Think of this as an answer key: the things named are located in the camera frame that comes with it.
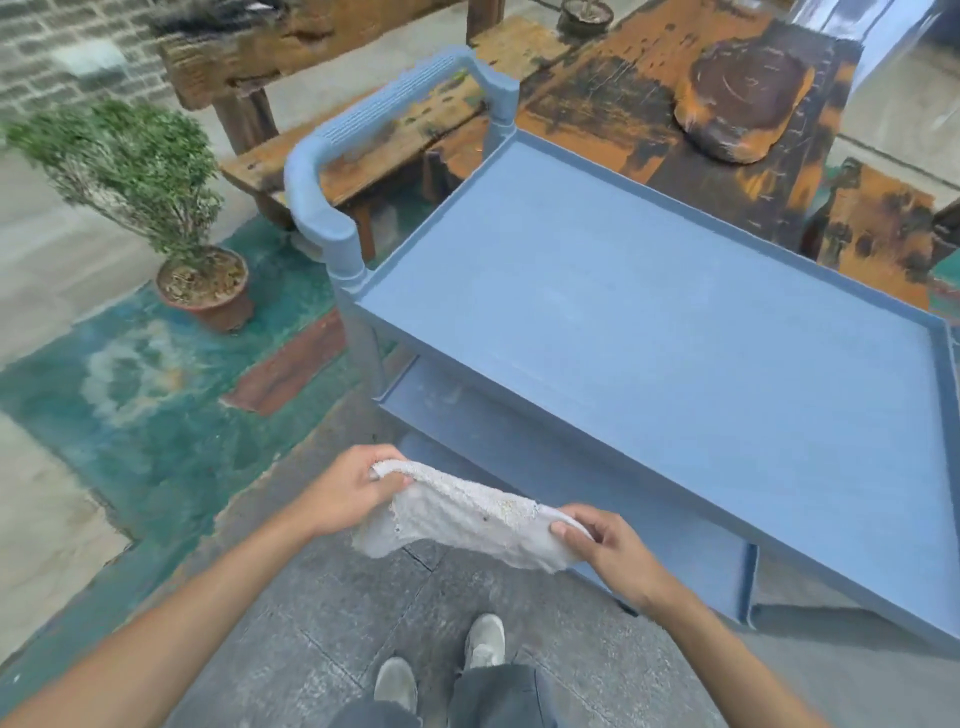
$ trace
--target plant pot on table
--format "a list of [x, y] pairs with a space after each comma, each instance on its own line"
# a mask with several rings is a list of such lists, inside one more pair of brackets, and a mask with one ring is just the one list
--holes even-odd
[[564, 0], [557, 30], [576, 37], [603, 35], [613, 23], [613, 10], [599, 0]]
[[167, 305], [192, 313], [204, 326], [220, 333], [241, 328], [253, 315], [247, 293], [250, 270], [234, 251], [210, 248], [205, 273], [167, 260], [156, 272], [156, 291]]

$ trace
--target green floor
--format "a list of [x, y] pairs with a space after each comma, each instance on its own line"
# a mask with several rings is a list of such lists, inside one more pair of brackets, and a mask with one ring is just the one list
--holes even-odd
[[[402, 239], [429, 211], [392, 200]], [[229, 499], [300, 442], [356, 381], [344, 356], [270, 417], [220, 402], [238, 377], [333, 306], [324, 266], [257, 218], [227, 242], [251, 268], [253, 319], [200, 328], [146, 285], [0, 372], [0, 407], [67, 464], [132, 547], [11, 658], [0, 716], [99, 641], [180, 563]]]

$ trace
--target hand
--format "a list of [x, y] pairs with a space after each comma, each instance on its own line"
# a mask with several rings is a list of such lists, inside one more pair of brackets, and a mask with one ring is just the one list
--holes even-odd
[[356, 525], [380, 503], [413, 482], [403, 473], [372, 480], [370, 468], [381, 460], [406, 460], [393, 445], [354, 445], [341, 452], [320, 477], [288, 508], [310, 538]]
[[553, 534], [583, 557], [613, 592], [654, 621], [660, 621], [660, 615], [672, 609], [678, 600], [692, 596], [622, 516], [581, 503], [571, 503], [560, 510], [582, 523], [594, 541], [559, 521], [550, 524]]

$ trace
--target gray sneaker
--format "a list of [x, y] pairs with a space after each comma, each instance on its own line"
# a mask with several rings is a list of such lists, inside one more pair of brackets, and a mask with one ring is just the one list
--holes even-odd
[[497, 615], [481, 615], [467, 634], [464, 670], [503, 665], [507, 655], [507, 634]]
[[403, 710], [417, 714], [417, 678], [406, 660], [392, 657], [380, 666], [373, 699], [395, 702]]

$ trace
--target potted plant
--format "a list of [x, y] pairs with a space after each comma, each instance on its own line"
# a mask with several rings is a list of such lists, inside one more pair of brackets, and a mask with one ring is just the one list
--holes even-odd
[[578, 37], [599, 36], [613, 23], [613, 10], [599, 0], [564, 0], [557, 28]]
[[218, 331], [250, 319], [247, 263], [208, 244], [224, 200], [209, 185], [217, 162], [196, 120], [110, 100], [39, 112], [4, 131], [69, 205], [92, 207], [166, 258], [155, 277], [166, 303]]

